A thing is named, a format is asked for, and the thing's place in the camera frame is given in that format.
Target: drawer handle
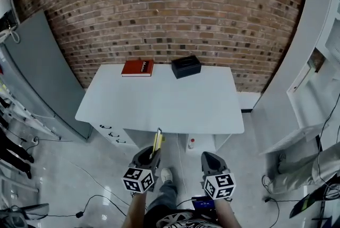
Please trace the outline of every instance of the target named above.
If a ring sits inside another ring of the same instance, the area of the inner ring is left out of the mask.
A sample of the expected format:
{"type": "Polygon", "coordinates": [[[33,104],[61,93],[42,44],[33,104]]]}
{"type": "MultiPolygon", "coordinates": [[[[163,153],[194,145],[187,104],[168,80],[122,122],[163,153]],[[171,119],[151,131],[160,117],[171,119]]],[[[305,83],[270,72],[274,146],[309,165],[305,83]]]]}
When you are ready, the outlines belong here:
{"type": "Polygon", "coordinates": [[[119,135],[114,136],[114,135],[112,134],[112,132],[110,132],[108,135],[111,136],[111,137],[119,137],[119,135]]]}
{"type": "Polygon", "coordinates": [[[112,129],[112,127],[105,127],[104,125],[99,125],[102,129],[112,129]]]}
{"type": "Polygon", "coordinates": [[[116,142],[117,142],[117,143],[126,143],[126,141],[124,141],[124,142],[120,142],[120,141],[119,141],[119,138],[118,138],[118,139],[116,139],[116,142]]]}

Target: cable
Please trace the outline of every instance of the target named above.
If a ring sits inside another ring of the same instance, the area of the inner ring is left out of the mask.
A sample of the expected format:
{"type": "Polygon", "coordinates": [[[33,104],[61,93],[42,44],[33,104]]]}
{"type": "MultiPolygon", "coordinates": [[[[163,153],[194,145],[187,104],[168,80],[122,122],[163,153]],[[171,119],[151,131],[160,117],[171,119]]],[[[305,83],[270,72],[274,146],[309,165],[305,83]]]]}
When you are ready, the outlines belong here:
{"type": "Polygon", "coordinates": [[[90,202],[90,200],[92,199],[92,198],[94,198],[94,197],[103,197],[103,198],[106,198],[109,202],[111,202],[111,204],[113,204],[125,217],[126,217],[126,215],[124,214],[124,212],[123,211],[121,211],[120,209],[119,209],[119,207],[118,206],[116,206],[116,204],[115,203],[113,203],[109,198],[107,198],[107,197],[105,197],[105,196],[103,196],[103,195],[93,195],[91,198],[89,198],[89,200],[88,200],[88,202],[87,202],[87,204],[85,205],[85,208],[84,208],[84,211],[82,212],[83,214],[85,213],[85,210],[86,210],[86,208],[87,208],[87,206],[88,206],[88,204],[89,204],[89,202],[90,202]]]}
{"type": "Polygon", "coordinates": [[[190,200],[185,200],[185,201],[183,201],[183,202],[180,202],[178,205],[176,205],[176,207],[178,207],[178,206],[180,206],[181,204],[183,204],[183,203],[185,203],[185,202],[187,202],[187,201],[191,201],[192,199],[190,199],[190,200]]]}
{"type": "Polygon", "coordinates": [[[338,128],[338,134],[336,135],[336,143],[338,143],[339,131],[340,131],[340,124],[339,124],[339,128],[338,128]]]}
{"type": "MultiPolygon", "coordinates": [[[[36,145],[34,145],[34,146],[31,146],[31,147],[29,147],[29,148],[27,148],[26,149],[26,151],[28,150],[28,149],[30,149],[30,148],[33,148],[33,147],[37,147],[38,145],[39,145],[39,141],[40,140],[42,140],[42,139],[39,139],[39,137],[36,137],[37,138],[37,144],[36,145]]],[[[76,166],[77,168],[80,168],[81,170],[83,170],[84,172],[86,172],[99,186],[101,186],[104,190],[106,190],[107,192],[109,192],[109,193],[111,193],[113,196],[115,196],[118,200],[120,200],[122,203],[124,203],[124,204],[126,204],[127,206],[130,206],[128,203],[126,203],[124,200],[122,200],[120,197],[118,197],[115,193],[113,193],[113,192],[111,192],[111,191],[109,191],[109,190],[107,190],[105,187],[103,187],[100,183],[98,183],[97,181],[96,181],[96,179],[90,174],[90,173],[88,173],[85,169],[83,169],[82,167],[80,167],[80,166],[78,166],[78,165],[76,165],[76,164],[74,164],[73,162],[71,162],[71,161],[69,161],[69,160],[67,160],[67,159],[65,159],[65,158],[63,158],[64,160],[66,160],[66,161],[68,161],[70,164],[72,164],[72,165],[74,165],[74,166],[76,166]]]]}
{"type": "Polygon", "coordinates": [[[39,139],[40,141],[53,141],[53,142],[73,142],[72,140],[53,140],[53,139],[39,139]]]}
{"type": "Polygon", "coordinates": [[[327,117],[324,125],[322,126],[322,130],[321,130],[321,134],[320,134],[320,142],[319,142],[319,149],[318,149],[318,170],[319,170],[319,177],[320,179],[325,183],[326,186],[328,186],[329,188],[333,189],[332,187],[330,187],[327,182],[321,177],[321,170],[320,170],[320,163],[319,163],[319,158],[320,158],[320,150],[321,150],[321,137],[322,137],[322,133],[324,132],[324,128],[326,126],[326,123],[330,120],[331,116],[333,115],[333,112],[339,102],[339,99],[340,99],[340,93],[339,93],[339,96],[338,96],[338,99],[336,100],[336,103],[335,103],[335,106],[333,107],[332,111],[330,112],[329,116],[327,117]]]}
{"type": "Polygon", "coordinates": [[[20,43],[20,36],[16,33],[16,31],[10,29],[10,35],[13,38],[13,41],[17,44],[20,43]]]}
{"type": "Polygon", "coordinates": [[[80,167],[80,166],[78,166],[78,165],[76,165],[76,164],[73,164],[71,161],[69,161],[72,165],[74,165],[74,166],[76,166],[76,167],[78,167],[78,168],[80,168],[81,170],[83,170],[83,171],[85,171],[99,186],[101,186],[104,190],[106,190],[107,192],[110,192],[112,195],[114,195],[118,200],[120,200],[121,202],[123,202],[124,204],[126,204],[127,206],[130,206],[128,203],[126,203],[126,202],[124,202],[121,198],[119,198],[115,193],[113,193],[113,192],[111,192],[111,191],[109,191],[109,190],[107,190],[105,187],[103,187],[100,183],[98,183],[97,181],[96,181],[96,179],[95,178],[93,178],[93,176],[90,174],[90,173],[88,173],[86,170],[84,170],[82,167],[80,167]]]}
{"type": "Polygon", "coordinates": [[[300,200],[275,200],[275,201],[276,202],[285,202],[285,201],[300,201],[300,200]]]}
{"type": "Polygon", "coordinates": [[[26,149],[26,151],[28,151],[30,148],[34,148],[34,147],[37,147],[37,146],[39,145],[39,143],[40,143],[39,137],[35,137],[35,138],[37,138],[37,144],[34,145],[34,146],[31,146],[31,147],[28,147],[28,148],[26,149]]]}
{"type": "Polygon", "coordinates": [[[278,221],[278,217],[280,216],[280,208],[278,206],[278,201],[276,199],[273,199],[273,198],[269,197],[269,198],[267,198],[265,200],[265,202],[269,202],[269,201],[274,201],[276,203],[276,206],[277,206],[277,218],[276,218],[276,221],[274,222],[274,224],[271,227],[269,227],[269,228],[272,228],[277,223],[277,221],[278,221]]]}
{"type": "Polygon", "coordinates": [[[177,134],[177,138],[176,138],[176,141],[177,141],[177,147],[178,147],[178,154],[179,154],[179,157],[180,157],[180,164],[181,164],[181,169],[182,169],[182,178],[183,178],[183,184],[184,184],[184,189],[185,189],[185,197],[188,198],[188,192],[186,191],[186,185],[185,185],[185,179],[184,179],[184,171],[183,171],[183,165],[182,165],[182,159],[181,159],[181,150],[180,150],[180,145],[179,145],[179,135],[177,134]]]}
{"type": "Polygon", "coordinates": [[[84,213],[85,213],[85,211],[86,211],[86,208],[87,208],[87,206],[88,206],[89,203],[90,203],[90,200],[91,200],[92,198],[94,198],[94,197],[102,197],[102,198],[107,199],[109,202],[111,202],[111,204],[113,204],[113,205],[118,209],[119,212],[121,212],[121,213],[126,217],[126,215],[124,214],[124,212],[121,211],[121,210],[119,209],[119,207],[118,207],[114,202],[112,202],[109,198],[107,198],[107,197],[105,197],[105,196],[103,196],[103,195],[93,195],[91,198],[88,199],[88,201],[87,201],[87,203],[86,203],[86,205],[85,205],[84,210],[83,210],[83,211],[80,211],[80,212],[78,212],[78,213],[76,213],[75,215],[49,215],[49,214],[47,214],[47,215],[39,215],[39,214],[27,213],[27,212],[25,212],[25,214],[33,215],[33,216],[40,216],[40,217],[76,217],[76,218],[80,218],[80,217],[82,217],[82,216],[84,215],[84,213]]]}
{"type": "Polygon", "coordinates": [[[21,139],[23,142],[27,142],[27,140],[21,138],[20,136],[17,136],[14,132],[10,131],[9,129],[7,129],[8,132],[10,132],[11,134],[15,135],[16,137],[18,137],[19,139],[21,139]]]}
{"type": "Polygon", "coordinates": [[[36,115],[36,114],[32,114],[32,116],[37,116],[37,117],[42,117],[43,119],[55,119],[55,117],[52,116],[43,116],[43,115],[36,115]]]}

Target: black cable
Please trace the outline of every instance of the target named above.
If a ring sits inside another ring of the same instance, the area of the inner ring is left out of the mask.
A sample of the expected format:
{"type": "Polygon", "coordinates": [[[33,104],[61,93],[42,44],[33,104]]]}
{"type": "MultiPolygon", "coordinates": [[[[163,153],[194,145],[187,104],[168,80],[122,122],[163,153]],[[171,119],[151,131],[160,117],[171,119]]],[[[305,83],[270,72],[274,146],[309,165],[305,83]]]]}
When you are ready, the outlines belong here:
{"type": "Polygon", "coordinates": [[[326,126],[326,123],[330,120],[331,116],[333,115],[333,112],[334,112],[334,110],[335,110],[335,108],[336,108],[336,106],[337,106],[337,104],[338,104],[338,102],[339,102],[339,99],[340,99],[340,94],[339,94],[339,96],[338,96],[338,99],[336,100],[335,106],[333,107],[331,113],[329,114],[329,116],[327,117],[327,119],[326,119],[324,125],[322,126],[322,130],[321,130],[321,134],[320,134],[319,149],[318,149],[318,170],[319,170],[319,177],[320,177],[320,179],[325,183],[325,185],[328,186],[329,188],[331,188],[331,187],[330,187],[330,186],[327,184],[327,182],[321,177],[321,170],[320,170],[320,163],[319,163],[320,149],[321,149],[321,137],[322,137],[322,133],[324,132],[324,128],[325,128],[325,126],[326,126]]]}
{"type": "Polygon", "coordinates": [[[300,201],[300,200],[275,200],[275,201],[276,202],[285,202],[285,201],[300,201]]]}
{"type": "Polygon", "coordinates": [[[39,214],[34,214],[34,213],[27,213],[27,215],[33,215],[33,216],[40,216],[40,217],[76,217],[76,215],[39,215],[39,214]]]}
{"type": "Polygon", "coordinates": [[[28,147],[26,149],[26,151],[28,151],[30,148],[34,148],[34,147],[37,147],[39,145],[39,137],[35,137],[35,138],[37,138],[37,144],[35,144],[34,146],[31,146],[31,147],[28,147]]]}
{"type": "MultiPolygon", "coordinates": [[[[33,148],[33,147],[36,147],[36,146],[38,146],[39,145],[39,141],[41,140],[41,139],[39,139],[39,137],[36,137],[37,138],[37,144],[36,145],[34,145],[34,146],[31,146],[31,147],[29,147],[29,148],[27,148],[27,150],[28,149],[30,149],[30,148],[33,148]]],[[[110,192],[112,195],[114,195],[118,200],[120,200],[121,202],[123,202],[123,203],[125,203],[127,206],[130,206],[128,203],[126,203],[125,201],[123,201],[121,198],[119,198],[115,193],[113,193],[113,192],[111,192],[111,191],[109,191],[109,190],[107,190],[106,188],[104,188],[100,183],[98,183],[97,181],[96,181],[96,179],[90,174],[90,173],[88,173],[85,169],[83,169],[82,167],[80,167],[80,166],[78,166],[78,165],[76,165],[76,164],[73,164],[72,162],[70,162],[70,161],[68,161],[70,164],[72,164],[72,165],[74,165],[74,166],[76,166],[77,168],[80,168],[81,170],[83,170],[84,172],[86,172],[99,186],[101,186],[104,190],[106,190],[106,191],[108,191],[108,192],[110,192]]]]}
{"type": "Polygon", "coordinates": [[[269,227],[269,228],[272,228],[277,223],[277,221],[278,221],[278,217],[280,216],[280,208],[278,206],[278,201],[276,199],[268,198],[267,200],[265,200],[265,202],[268,202],[268,201],[274,201],[276,203],[276,205],[277,205],[277,218],[276,218],[276,221],[274,222],[274,224],[271,227],[269,227]]]}
{"type": "Polygon", "coordinates": [[[185,200],[185,201],[179,203],[176,207],[178,207],[178,206],[180,206],[181,204],[183,204],[183,203],[185,203],[185,202],[187,202],[187,201],[190,201],[190,200],[185,200]]]}
{"type": "Polygon", "coordinates": [[[340,124],[339,124],[339,128],[338,128],[338,134],[336,135],[336,143],[338,143],[339,131],[340,131],[340,124]]]}
{"type": "Polygon", "coordinates": [[[120,209],[119,209],[119,207],[114,203],[114,202],[112,202],[109,198],[107,198],[107,197],[105,197],[105,196],[103,196],[103,195],[93,195],[91,198],[89,198],[88,199],[88,201],[87,201],[87,203],[86,203],[86,205],[85,205],[85,208],[84,208],[84,210],[83,211],[80,211],[80,212],[78,212],[78,213],[76,213],[75,215],[49,215],[49,214],[47,214],[47,215],[39,215],[39,214],[34,214],[34,213],[26,213],[25,212],[25,214],[27,214],[27,215],[33,215],[33,216],[40,216],[40,217],[77,217],[77,218],[80,218],[80,217],[82,217],[83,215],[84,215],[84,213],[85,213],[85,211],[86,211],[86,208],[87,208],[87,206],[89,205],[89,203],[90,203],[90,200],[92,199],[92,198],[94,198],[94,197],[102,197],[102,198],[105,198],[105,199],[107,199],[109,202],[111,202],[111,204],[113,204],[125,217],[126,217],[126,215],[124,214],[124,212],[123,211],[121,211],[120,209]]]}
{"type": "Polygon", "coordinates": [[[102,198],[106,198],[109,202],[111,202],[111,204],[113,204],[125,217],[126,217],[126,215],[124,214],[124,212],[123,211],[121,211],[120,209],[119,209],[119,207],[118,206],[116,206],[116,204],[115,203],[113,203],[109,198],[107,198],[107,197],[105,197],[105,196],[102,196],[102,195],[93,195],[91,198],[89,198],[89,200],[88,200],[88,202],[87,202],[87,204],[85,205],[85,208],[84,208],[84,211],[82,211],[82,213],[85,213],[85,210],[86,210],[86,208],[87,208],[87,205],[89,204],[89,202],[90,202],[90,200],[92,199],[92,198],[94,198],[94,197],[102,197],[102,198]]]}
{"type": "Polygon", "coordinates": [[[15,136],[18,137],[19,139],[21,139],[21,141],[22,141],[21,143],[27,142],[27,140],[21,138],[20,136],[17,136],[14,132],[10,131],[9,129],[7,129],[7,131],[10,132],[11,134],[15,135],[15,136]]]}
{"type": "Polygon", "coordinates": [[[73,142],[72,140],[53,140],[53,139],[40,139],[40,141],[73,142]]]}

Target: white tiled floor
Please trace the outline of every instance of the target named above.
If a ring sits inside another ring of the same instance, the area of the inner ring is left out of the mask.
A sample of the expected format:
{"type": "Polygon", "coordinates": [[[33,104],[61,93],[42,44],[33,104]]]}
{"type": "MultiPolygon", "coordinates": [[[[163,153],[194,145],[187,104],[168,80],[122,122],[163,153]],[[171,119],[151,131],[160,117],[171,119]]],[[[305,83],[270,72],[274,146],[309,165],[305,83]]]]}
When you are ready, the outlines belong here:
{"type": "MultiPolygon", "coordinates": [[[[266,172],[270,156],[257,154],[250,115],[244,114],[243,118],[245,133],[232,136],[217,154],[226,160],[228,167],[235,174],[237,187],[231,204],[241,225],[243,227],[269,228],[277,218],[277,207],[273,202],[267,204],[263,202],[267,193],[261,184],[261,177],[266,172]]],[[[18,122],[12,122],[10,130],[23,138],[32,133],[40,138],[52,139],[48,135],[27,129],[18,122]]],[[[162,145],[160,164],[160,168],[165,166],[174,168],[175,182],[179,189],[178,202],[203,194],[200,186],[203,176],[200,156],[186,155],[181,138],[183,137],[179,136],[179,152],[176,135],[166,135],[166,141],[162,145]],[[183,185],[179,153],[181,154],[187,193],[185,193],[183,185]]],[[[18,138],[13,137],[12,140],[18,141],[18,138]]],[[[306,156],[301,153],[301,148],[309,148],[309,146],[313,147],[313,142],[297,144],[295,148],[287,151],[288,158],[295,161],[306,156]]],[[[311,153],[313,150],[306,149],[306,151],[311,153]]],[[[18,190],[19,197],[13,199],[13,204],[27,206],[38,200],[39,203],[50,204],[50,214],[72,215],[83,210],[92,195],[99,194],[110,198],[124,212],[127,211],[125,204],[105,191],[84,171],[90,173],[106,189],[130,203],[131,196],[129,192],[124,191],[121,176],[126,171],[131,156],[123,154],[97,132],[93,133],[89,143],[41,141],[39,146],[33,149],[33,156],[36,159],[32,170],[33,180],[29,181],[25,176],[20,176],[20,178],[26,183],[36,185],[40,189],[39,196],[18,190]]],[[[148,203],[157,196],[160,185],[161,181],[158,180],[155,192],[148,194],[148,203]]],[[[302,197],[303,189],[300,189],[275,198],[295,200],[302,197]]],[[[279,203],[280,216],[275,228],[315,226],[315,222],[310,219],[317,216],[319,205],[314,205],[295,218],[289,219],[288,216],[294,204],[293,202],[279,203]]],[[[182,208],[189,208],[190,202],[186,202],[182,206],[182,208]]],[[[38,228],[119,228],[123,221],[124,216],[113,205],[104,198],[96,197],[90,202],[84,217],[80,219],[48,217],[41,221],[34,221],[32,225],[38,228]]]]}

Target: yellow object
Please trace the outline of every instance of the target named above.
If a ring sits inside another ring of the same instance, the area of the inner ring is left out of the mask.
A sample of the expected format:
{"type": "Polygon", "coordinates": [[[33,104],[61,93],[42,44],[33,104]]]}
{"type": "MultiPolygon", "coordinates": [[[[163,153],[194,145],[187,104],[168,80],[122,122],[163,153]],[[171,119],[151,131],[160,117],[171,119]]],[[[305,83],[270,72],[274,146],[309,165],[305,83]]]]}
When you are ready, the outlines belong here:
{"type": "Polygon", "coordinates": [[[154,141],[154,148],[152,150],[152,154],[155,153],[155,151],[159,150],[162,142],[164,141],[164,137],[162,135],[162,130],[160,128],[157,129],[157,132],[155,134],[155,141],[154,141]]]}
{"type": "Polygon", "coordinates": [[[306,210],[307,207],[308,207],[308,199],[306,199],[306,200],[303,202],[301,211],[306,210]]]}

